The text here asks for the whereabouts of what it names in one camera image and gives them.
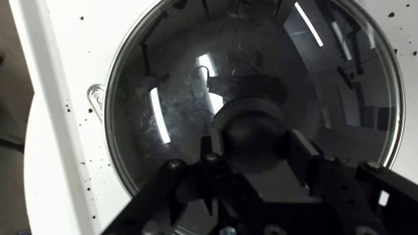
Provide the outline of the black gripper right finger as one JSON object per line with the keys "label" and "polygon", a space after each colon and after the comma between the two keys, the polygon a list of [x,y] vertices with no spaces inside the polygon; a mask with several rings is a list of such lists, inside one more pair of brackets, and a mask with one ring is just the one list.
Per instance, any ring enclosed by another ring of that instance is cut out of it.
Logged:
{"label": "black gripper right finger", "polygon": [[335,167],[334,159],[326,159],[299,131],[288,131],[286,161],[297,183],[313,197],[325,198],[327,176]]}

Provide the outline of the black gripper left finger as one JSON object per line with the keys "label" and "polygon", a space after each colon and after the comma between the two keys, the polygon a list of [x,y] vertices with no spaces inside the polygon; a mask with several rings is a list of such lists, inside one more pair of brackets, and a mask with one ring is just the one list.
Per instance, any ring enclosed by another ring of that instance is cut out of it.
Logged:
{"label": "black gripper left finger", "polygon": [[223,204],[228,196],[228,166],[226,162],[223,129],[227,120],[216,114],[209,134],[201,138],[198,174],[202,180],[202,200],[210,215],[214,214],[214,202]]}

